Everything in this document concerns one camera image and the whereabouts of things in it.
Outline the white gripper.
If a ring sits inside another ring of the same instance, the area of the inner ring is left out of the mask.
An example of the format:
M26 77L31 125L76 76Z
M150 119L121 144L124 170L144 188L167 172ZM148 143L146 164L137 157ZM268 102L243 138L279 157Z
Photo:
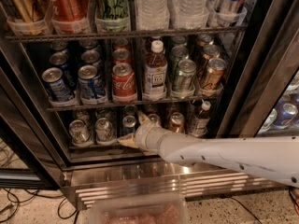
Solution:
M152 122L141 110L137 111L137 115L141 125L135 135L133 133L126 134L119 137L118 142L125 147L138 147L150 151L159 155L163 160L173 160L174 156L167 151L167 148L170 147L170 141L167 138L173 136L174 133Z

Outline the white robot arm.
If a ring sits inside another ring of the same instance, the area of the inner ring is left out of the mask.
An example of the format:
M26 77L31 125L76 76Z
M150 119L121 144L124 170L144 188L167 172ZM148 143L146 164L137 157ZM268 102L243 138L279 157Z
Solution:
M195 138L171 132L137 113L141 125L118 139L164 161L186 166L204 162L292 187L299 187L299 139L296 136L254 138Z

